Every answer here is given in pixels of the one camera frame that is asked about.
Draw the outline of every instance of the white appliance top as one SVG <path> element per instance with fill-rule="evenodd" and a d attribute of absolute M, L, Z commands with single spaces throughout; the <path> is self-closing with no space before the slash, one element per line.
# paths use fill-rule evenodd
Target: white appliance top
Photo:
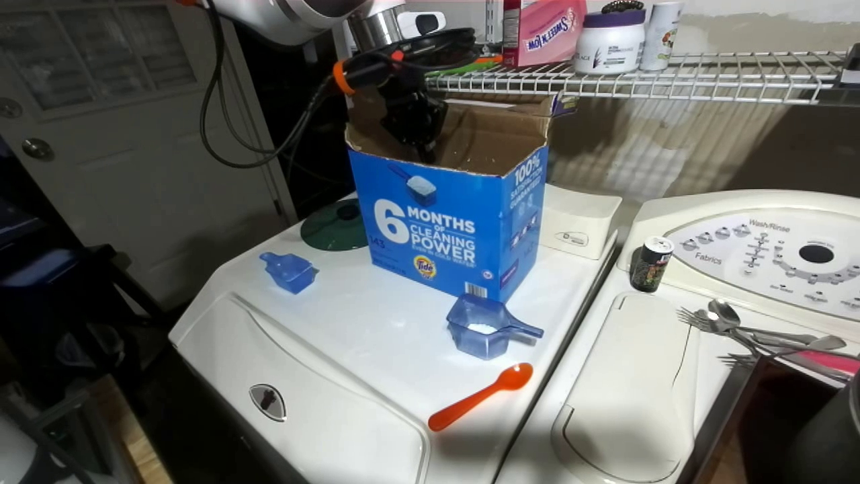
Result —
<path fill-rule="evenodd" d="M 630 259 L 646 235 L 669 235 L 677 251 L 656 293 L 630 285 Z M 732 355 L 747 355 L 725 336 L 691 328 L 685 315 L 722 298 L 742 324 L 837 333 L 846 337 L 842 352 L 857 355 L 857 235 L 860 198 L 846 196 L 725 191 L 648 200 L 515 438 L 501 480 L 675 480 L 734 366 Z M 620 403 L 597 405 L 593 391 Z M 615 452 L 618 429 L 636 438 L 627 441 L 627 452 L 640 448 L 640 460 Z"/>
<path fill-rule="evenodd" d="M 263 270 L 260 251 L 295 251 L 318 266 L 319 274 L 303 293 L 292 294 L 280 289 Z M 260 355 L 253 343 L 245 348 L 245 333 L 263 333 L 263 337 L 307 366 L 315 372 L 311 378 L 319 375 L 349 395 L 374 399 L 374 405 L 381 405 L 401 424 L 411 428 L 421 441 L 421 467 L 413 471 L 419 480 L 491 480 L 603 262 L 540 247 L 537 262 L 509 300 L 509 312 L 542 328 L 542 337 L 536 343 L 510 340 L 506 355 L 479 360 L 459 352 L 447 331 L 447 312 L 454 307 L 454 294 L 370 266 L 368 249 L 315 249 L 302 241 L 299 226 L 292 226 L 222 262 L 169 337 L 311 480 L 355 480 L 358 473 L 368 476 L 368 480 L 385 480 L 374 471 L 397 461 L 377 461 L 377 457 L 358 452 L 351 452 L 351 460 L 368 461 L 349 461 L 349 448 L 341 452 L 341 461 L 330 457 L 335 442 L 358 438 L 355 445 L 374 445 L 385 436 L 343 438 L 347 428 L 295 422 L 299 415 L 287 415 L 286 422 L 257 415 L 248 387 L 263 375 L 278 378 L 278 372 L 260 372 L 257 366 L 278 371 L 280 362 L 274 362 L 278 355 L 253 360 Z M 213 336 L 214 324 L 221 333 L 235 331 L 222 337 L 235 337 L 237 343 Z M 487 387 L 513 362 L 536 366 L 536 375 L 525 390 L 498 391 L 437 436 L 427 429 L 433 411 Z M 286 398 L 287 409 L 295 409 L 295 398 L 319 398 L 310 395 L 311 390 L 302 391 L 295 382 L 292 390 L 292 399 L 290 395 Z M 325 452 L 325 442 L 311 448 L 302 433 L 325 436 L 330 452 Z"/>

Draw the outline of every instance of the washing machine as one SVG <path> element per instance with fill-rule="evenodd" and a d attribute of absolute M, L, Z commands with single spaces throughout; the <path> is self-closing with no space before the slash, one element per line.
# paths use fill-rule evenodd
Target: washing machine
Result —
<path fill-rule="evenodd" d="M 642 243 L 654 235 L 675 254 L 646 266 L 654 285 L 640 289 L 632 280 L 650 262 Z M 722 303 L 745 328 L 842 340 L 810 355 L 857 355 L 857 239 L 860 200 L 834 194 L 720 191 L 642 203 L 498 480 L 677 480 L 732 368 L 761 348 L 698 316 Z M 765 355 L 839 385 L 827 362 Z"/>
<path fill-rule="evenodd" d="M 506 303 L 542 336 L 510 337 L 495 356 L 458 348 L 454 294 L 374 266 L 365 247 L 318 249 L 303 222 L 222 262 L 169 340 L 307 480 L 491 480 L 618 254 L 618 207 L 548 184 L 537 262 Z M 263 251 L 299 254 L 318 274 L 290 293 L 267 274 Z M 427 428 L 515 362 L 532 366 L 522 390 Z"/>

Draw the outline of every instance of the white wire rack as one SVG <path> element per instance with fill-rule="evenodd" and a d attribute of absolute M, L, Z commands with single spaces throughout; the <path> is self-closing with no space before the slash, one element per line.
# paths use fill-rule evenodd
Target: white wire rack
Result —
<path fill-rule="evenodd" d="M 820 105 L 837 87 L 845 51 L 677 52 L 661 71 L 581 74 L 568 65 L 433 71 L 431 87 L 491 97 L 618 97 Z"/>

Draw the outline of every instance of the cardboard box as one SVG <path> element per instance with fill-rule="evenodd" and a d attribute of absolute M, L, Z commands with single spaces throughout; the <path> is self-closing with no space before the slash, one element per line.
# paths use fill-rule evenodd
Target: cardboard box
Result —
<path fill-rule="evenodd" d="M 583 17 L 585 0 L 506 0 L 502 65 L 570 62 Z"/>
<path fill-rule="evenodd" d="M 552 101 L 451 105 L 435 163 L 404 152 L 380 105 L 347 125 L 374 262 L 451 294 L 510 298 L 537 258 Z"/>

